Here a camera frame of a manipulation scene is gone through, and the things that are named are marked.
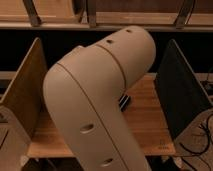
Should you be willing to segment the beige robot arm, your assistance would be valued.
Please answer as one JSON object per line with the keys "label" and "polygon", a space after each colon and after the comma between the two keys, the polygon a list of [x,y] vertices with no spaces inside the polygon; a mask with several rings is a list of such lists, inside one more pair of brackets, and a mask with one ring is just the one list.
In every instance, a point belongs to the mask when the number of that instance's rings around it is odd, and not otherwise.
{"label": "beige robot arm", "polygon": [[151,35],[128,26],[75,48],[47,72],[48,113],[84,171],[151,171],[119,99],[148,72],[155,56]]}

